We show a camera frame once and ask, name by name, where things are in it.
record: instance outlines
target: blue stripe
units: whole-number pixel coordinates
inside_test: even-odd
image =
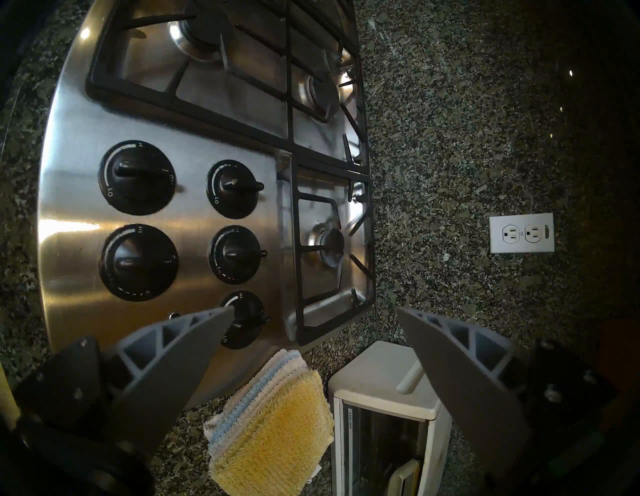
[[[271,379],[273,379],[273,376],[282,367],[284,367],[284,365],[287,362],[289,362],[290,360],[293,360],[297,356],[301,356],[300,352],[297,349],[288,352],[285,356],[279,359],[275,363],[275,365],[272,366],[272,368],[270,368],[260,378],[258,382],[256,382],[256,384],[253,385],[250,391],[247,394],[245,394],[242,400],[240,400],[240,402],[236,405],[236,407],[231,412],[231,414],[227,417],[227,419],[224,422],[222,422],[222,424],[220,424],[218,427],[216,427],[216,430],[213,431],[213,434],[211,435],[210,444],[215,444],[216,442],[218,442],[218,440],[220,440],[220,438],[224,436],[227,433],[227,431],[229,431],[231,426],[236,422],[236,420],[240,417],[240,415],[244,413],[246,408],[251,404],[251,402],[256,398],[256,396],[258,396],[262,388],[264,388],[267,385],[267,383]]]

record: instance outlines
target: gas stovetop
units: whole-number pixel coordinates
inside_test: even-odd
[[[53,351],[233,305],[194,406],[346,326],[375,301],[366,131],[351,0],[97,0],[42,154]]]

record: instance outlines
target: cast iron grate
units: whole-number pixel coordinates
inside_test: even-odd
[[[340,8],[346,18],[349,19],[355,26],[355,14],[353,10],[352,0],[336,0],[336,2],[336,9]],[[236,24],[234,26],[238,31],[242,31],[258,43],[261,43],[263,46],[267,47],[269,50],[272,50],[281,58],[284,58],[286,82],[285,91],[273,88],[269,84],[264,83],[256,77],[253,77],[240,68],[234,66],[229,59],[227,47],[225,47],[224,41],[221,36],[220,53],[225,70],[229,74],[232,74],[238,79],[252,85],[260,91],[263,91],[264,93],[286,104],[286,138],[276,136],[249,124],[234,120],[233,118],[179,99],[176,95],[176,91],[178,89],[178,86],[180,85],[180,82],[182,81],[185,71],[191,63],[191,58],[187,58],[185,62],[179,67],[179,69],[173,75],[165,91],[158,91],[152,88],[147,88],[146,86],[142,86],[131,81],[126,81],[125,79],[112,74],[108,68],[110,66],[111,60],[115,56],[115,50],[118,46],[118,34],[120,32],[127,29],[137,29],[145,26],[151,26],[153,24],[189,20],[196,17],[195,15],[177,13],[132,19],[128,17],[129,3],[130,2],[128,2],[127,0],[121,0],[116,4],[115,8],[111,12],[110,18],[107,20],[105,27],[100,34],[97,50],[93,58],[89,77],[87,79],[87,89],[91,96],[106,101],[116,96],[124,96],[137,99],[151,105],[178,112],[182,115],[189,116],[207,124],[221,127],[230,132],[241,134],[243,136],[246,136],[247,138],[266,143],[267,145],[287,150],[299,156],[322,161],[336,167],[345,168],[347,170],[369,174],[369,150],[367,143],[366,124],[367,120],[365,114],[364,91],[362,88],[362,64],[359,55],[357,39],[353,40],[351,37],[349,37],[345,33],[342,26],[338,27],[334,22],[332,22],[327,14],[325,14],[325,12],[320,10],[311,2],[309,2],[308,0],[285,0],[284,10],[281,10],[279,7],[271,4],[268,0],[257,0],[257,3],[259,5],[261,5],[265,10],[276,15],[284,23],[285,43],[283,47],[278,47],[272,44],[270,41],[264,39],[258,33],[242,24]],[[318,37],[310,29],[308,29],[303,23],[301,23],[298,19],[295,18],[295,16],[292,15],[292,5],[298,7],[314,22],[316,22],[323,30],[325,30],[338,43],[338,49],[333,51],[330,47],[324,46],[322,40],[318,39]],[[341,64],[340,66],[342,69],[348,71],[351,79],[339,84],[339,86],[354,86],[352,95],[355,95],[356,110],[358,114],[356,117],[351,115],[343,102],[340,103],[340,108],[342,109],[342,112],[345,114],[345,117],[351,124],[355,134],[360,140],[360,153],[357,157],[351,156],[351,151],[349,149],[349,144],[345,134],[342,135],[342,139],[344,142],[344,160],[340,160],[335,157],[316,152],[315,150],[299,145],[294,141],[293,109],[301,111],[302,113],[320,122],[328,122],[328,112],[326,115],[320,115],[310,107],[304,105],[294,98],[291,72],[292,65],[296,65],[302,71],[306,72],[310,76],[318,78],[321,81],[323,80],[324,75],[319,71],[313,70],[310,67],[306,66],[304,62],[302,62],[292,54],[292,29],[310,40],[324,52],[324,61],[326,65],[325,69],[329,68],[329,56],[333,57],[335,60],[341,60],[343,50],[347,51],[350,55],[345,64]]]
[[[365,253],[367,256],[367,260],[365,262],[369,265],[367,267],[362,261],[358,260],[358,258],[350,254],[349,259],[355,266],[362,271],[362,273],[366,276],[367,280],[367,297],[364,300],[360,300],[358,297],[355,288],[351,289],[351,299],[353,302],[353,306],[347,310],[346,312],[335,316],[329,321],[319,325],[319,326],[307,326],[305,325],[305,316],[304,309],[305,307],[312,305],[313,303],[317,303],[318,301],[325,300],[326,298],[330,298],[340,292],[340,274],[338,275],[338,284],[337,287],[332,290],[322,294],[318,294],[315,296],[311,296],[309,298],[304,298],[302,291],[302,254],[305,252],[315,252],[324,250],[326,247],[323,245],[315,245],[315,246],[307,246],[300,243],[300,214],[298,209],[298,201],[300,200],[310,200],[313,202],[323,202],[330,204],[333,210],[334,216],[337,218],[338,222],[340,222],[338,208],[335,200],[331,198],[326,198],[319,195],[311,195],[310,193],[303,193],[298,189],[298,169],[308,169],[316,172],[321,172],[324,174],[332,175],[334,177],[339,177],[342,179],[346,179],[349,182],[349,193],[348,199],[351,201],[353,197],[353,184],[355,182],[361,182],[364,185],[365,193],[360,195],[359,201],[363,204],[367,205],[366,210],[360,217],[360,219],[353,225],[353,228],[349,231],[349,236],[353,236],[358,229],[362,228],[366,219],[370,219],[369,229],[368,229],[368,241],[365,244]],[[298,156],[291,157],[291,165],[289,168],[289,178],[291,184],[291,205],[292,205],[292,216],[293,216],[293,256],[294,256],[294,269],[295,269],[295,278],[296,278],[296,336],[298,344],[304,346],[316,339],[320,336],[336,329],[337,327],[347,323],[352,318],[356,317],[358,314],[362,313],[364,310],[369,308],[376,301],[376,284],[375,284],[375,255],[374,255],[374,223],[372,217],[372,204],[371,204],[371,178],[369,176],[361,175],[349,170],[345,170],[343,168],[337,168],[328,164],[320,163],[317,161],[312,161],[309,159],[300,158]]]

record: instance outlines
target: speckled granite backsplash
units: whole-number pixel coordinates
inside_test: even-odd
[[[49,354],[38,164],[56,80],[89,4],[67,0],[52,16],[0,117],[0,359],[12,384]],[[617,38],[637,40],[637,23],[616,21],[612,35],[595,21],[620,19],[616,9],[595,0],[356,2],[378,316],[305,356],[325,381],[377,339],[406,344],[396,305],[475,321],[525,347],[550,335],[587,359],[601,319],[640,308],[640,64]],[[535,212],[554,213],[556,253],[488,253],[490,215]],[[159,495],[222,494],[207,476],[201,426],[223,401],[185,412],[167,435],[152,462]],[[328,452],[322,465],[303,494],[331,493]],[[440,494],[463,493],[482,475],[454,426]]]

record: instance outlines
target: folded towel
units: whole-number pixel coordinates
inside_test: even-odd
[[[217,459],[221,453],[226,451],[229,446],[235,442],[254,416],[258,414],[258,412],[284,385],[307,371],[307,364],[301,356],[297,356],[292,360],[289,360],[282,368],[280,368],[267,385],[260,390],[246,410],[237,418],[226,434],[220,437],[216,443],[210,444],[209,454],[211,455],[212,460]]]
[[[230,496],[297,495],[333,442],[317,371],[284,385],[216,460],[211,477]]]
[[[237,422],[240,415],[249,407],[253,400],[258,396],[258,393],[273,379],[276,373],[293,358],[299,357],[300,352],[297,350],[286,353],[280,358],[274,366],[266,371],[251,387],[249,391],[240,399],[238,404],[229,413],[229,415],[218,423],[211,435],[209,442],[216,443],[220,438],[227,433],[227,431]]]
[[[297,495],[333,442],[317,371],[280,350],[204,424],[210,475],[231,496]]]

